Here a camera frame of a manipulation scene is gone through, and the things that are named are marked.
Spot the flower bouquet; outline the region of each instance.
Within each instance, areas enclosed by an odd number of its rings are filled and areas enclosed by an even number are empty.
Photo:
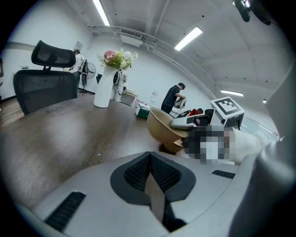
[[[108,50],[104,53],[104,56],[97,55],[98,60],[101,62],[101,66],[109,66],[115,70],[127,70],[132,65],[135,58],[138,58],[138,54],[132,54],[129,51],[124,52],[123,48],[119,51]]]

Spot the red object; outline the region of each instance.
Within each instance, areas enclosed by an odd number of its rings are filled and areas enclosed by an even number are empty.
[[[197,111],[197,109],[193,109],[193,110],[190,112],[189,116],[197,115],[197,114],[199,114],[199,112]]]

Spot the chair headrest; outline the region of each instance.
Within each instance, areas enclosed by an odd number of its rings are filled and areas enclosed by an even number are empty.
[[[53,47],[40,40],[32,52],[31,61],[42,66],[70,68],[76,58],[73,51]]]

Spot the black mesh chair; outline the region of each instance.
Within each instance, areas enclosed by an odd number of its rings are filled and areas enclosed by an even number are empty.
[[[13,77],[15,94],[25,115],[77,98],[76,77],[70,72],[50,70],[51,67],[72,67],[76,62],[74,52],[39,41],[33,50],[31,61],[43,66],[43,70],[20,70]]]

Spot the ceiling pipe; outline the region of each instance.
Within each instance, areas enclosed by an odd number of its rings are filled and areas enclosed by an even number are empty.
[[[166,12],[166,10],[167,10],[167,6],[168,6],[168,4],[170,3],[170,1],[171,1],[171,0],[166,0],[165,7],[164,7],[163,10],[162,10],[162,13],[161,13],[161,16],[160,16],[160,18],[159,18],[158,24],[157,24],[157,26],[156,26],[156,30],[155,30],[154,36],[156,36],[156,33],[157,33],[158,28],[159,28],[159,26],[160,26],[160,22],[161,22],[161,20],[162,20],[164,14],[165,14],[165,12]]]

